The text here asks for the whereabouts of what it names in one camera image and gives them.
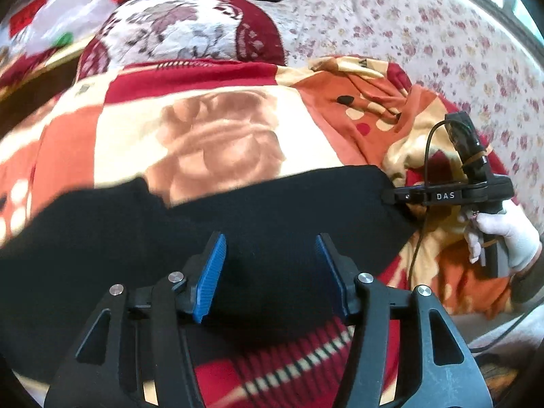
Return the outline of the right hand white glove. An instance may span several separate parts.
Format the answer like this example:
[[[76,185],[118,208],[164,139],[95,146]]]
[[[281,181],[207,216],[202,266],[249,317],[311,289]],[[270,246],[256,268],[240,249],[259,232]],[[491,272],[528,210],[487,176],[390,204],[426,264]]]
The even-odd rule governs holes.
[[[537,229],[527,218],[521,205],[503,201],[503,212],[487,214],[462,207],[458,220],[466,225],[464,237],[469,246],[469,261],[474,264],[484,251],[483,234],[504,239],[511,273],[519,273],[539,258],[542,242]]]

